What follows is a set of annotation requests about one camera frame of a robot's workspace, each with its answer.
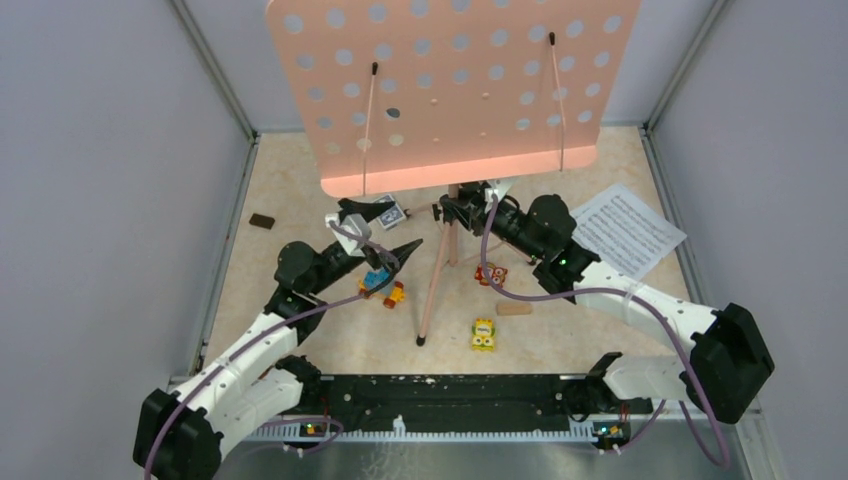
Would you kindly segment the sheet music page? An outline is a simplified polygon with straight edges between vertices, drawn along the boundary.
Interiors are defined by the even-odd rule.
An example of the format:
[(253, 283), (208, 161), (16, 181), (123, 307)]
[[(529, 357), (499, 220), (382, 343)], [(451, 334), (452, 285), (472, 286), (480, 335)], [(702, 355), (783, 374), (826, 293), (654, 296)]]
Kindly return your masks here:
[(574, 239), (624, 275), (640, 280), (687, 235), (622, 184), (572, 212)]

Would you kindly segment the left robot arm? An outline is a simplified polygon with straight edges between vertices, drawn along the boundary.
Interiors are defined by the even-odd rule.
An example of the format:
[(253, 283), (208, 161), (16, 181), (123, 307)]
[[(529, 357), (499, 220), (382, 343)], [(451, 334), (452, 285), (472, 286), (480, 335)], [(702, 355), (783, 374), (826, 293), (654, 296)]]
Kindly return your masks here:
[[(395, 201), (343, 198), (326, 215), (335, 240), (322, 251), (303, 241), (277, 256), (277, 287), (246, 331), (208, 366), (168, 392), (156, 389), (143, 401), (133, 461), (146, 479), (211, 479), (230, 452), (275, 415), (308, 413), (319, 404), (320, 386), (303, 359), (278, 367), (319, 326), (324, 314), (372, 296), (388, 286), (420, 240), (388, 250), (372, 241), (370, 224), (397, 212)], [(355, 296), (327, 303), (319, 294), (362, 264), (387, 272), (385, 280)]]

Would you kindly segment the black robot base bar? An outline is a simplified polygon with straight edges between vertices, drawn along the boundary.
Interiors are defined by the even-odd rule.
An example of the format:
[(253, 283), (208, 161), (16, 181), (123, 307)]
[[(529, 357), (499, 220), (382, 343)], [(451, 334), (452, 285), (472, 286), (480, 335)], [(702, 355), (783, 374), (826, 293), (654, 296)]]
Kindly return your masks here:
[(619, 411), (598, 381), (558, 374), (335, 375), (304, 388), (296, 407), (348, 432), (561, 432)]

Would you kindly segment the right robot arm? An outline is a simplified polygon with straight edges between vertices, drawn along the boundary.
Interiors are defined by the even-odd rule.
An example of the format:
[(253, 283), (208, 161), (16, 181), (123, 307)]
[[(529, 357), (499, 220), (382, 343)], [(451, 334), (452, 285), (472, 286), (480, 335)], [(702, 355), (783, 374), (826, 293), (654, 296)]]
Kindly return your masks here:
[(586, 385), (589, 404), (600, 412), (654, 398), (691, 402), (708, 417), (735, 424), (775, 371), (747, 308), (695, 304), (619, 272), (574, 239), (577, 222), (557, 194), (538, 196), (522, 210), (489, 183), (473, 182), (439, 205), (448, 222), (480, 237), (483, 248), (497, 237), (535, 260), (533, 275), (544, 291), (535, 301), (564, 299), (606, 312), (669, 346), (668, 356), (607, 355), (600, 376)]

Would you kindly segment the pink music stand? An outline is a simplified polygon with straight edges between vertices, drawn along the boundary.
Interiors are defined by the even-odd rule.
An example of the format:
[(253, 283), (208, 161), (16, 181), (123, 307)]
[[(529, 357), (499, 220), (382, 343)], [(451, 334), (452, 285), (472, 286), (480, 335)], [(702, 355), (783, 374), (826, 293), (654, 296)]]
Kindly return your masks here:
[(272, 1), (322, 189), (354, 197), (577, 169), (636, 1)]

